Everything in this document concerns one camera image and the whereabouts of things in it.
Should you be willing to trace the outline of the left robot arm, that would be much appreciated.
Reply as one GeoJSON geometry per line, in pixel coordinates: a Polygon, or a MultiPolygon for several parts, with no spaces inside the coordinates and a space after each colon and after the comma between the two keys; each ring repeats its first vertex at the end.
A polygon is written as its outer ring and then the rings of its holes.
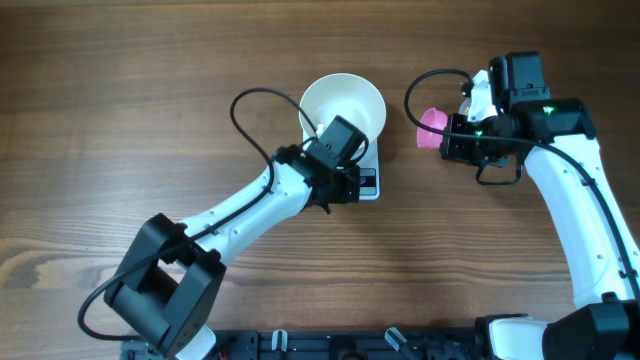
{"type": "Polygon", "coordinates": [[[249,245],[308,207],[358,201],[352,157],[366,140],[337,116],[307,146],[279,148],[258,178],[210,210],[179,223],[155,215],[136,234],[105,303],[163,357],[194,351],[228,265],[249,245]]]}

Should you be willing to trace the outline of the pink measuring scoop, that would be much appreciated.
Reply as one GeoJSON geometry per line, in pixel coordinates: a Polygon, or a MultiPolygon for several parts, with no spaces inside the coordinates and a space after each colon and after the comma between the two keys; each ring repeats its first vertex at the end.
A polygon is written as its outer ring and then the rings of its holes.
{"type": "MultiPolygon", "coordinates": [[[[420,123],[429,128],[444,131],[448,122],[448,115],[436,108],[428,109],[422,116],[420,123]]],[[[438,149],[442,143],[441,134],[419,128],[416,135],[418,148],[438,149]]]]}

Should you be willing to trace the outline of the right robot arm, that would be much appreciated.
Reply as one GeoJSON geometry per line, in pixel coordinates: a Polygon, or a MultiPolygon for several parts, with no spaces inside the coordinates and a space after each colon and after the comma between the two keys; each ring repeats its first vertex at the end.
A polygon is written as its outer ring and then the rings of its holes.
{"type": "Polygon", "coordinates": [[[596,129],[578,99],[553,99],[536,52],[496,57],[450,116],[443,158],[484,169],[517,159],[536,184],[569,266],[574,312],[554,322],[485,322],[498,359],[636,359],[639,249],[604,174],[596,129]]]}

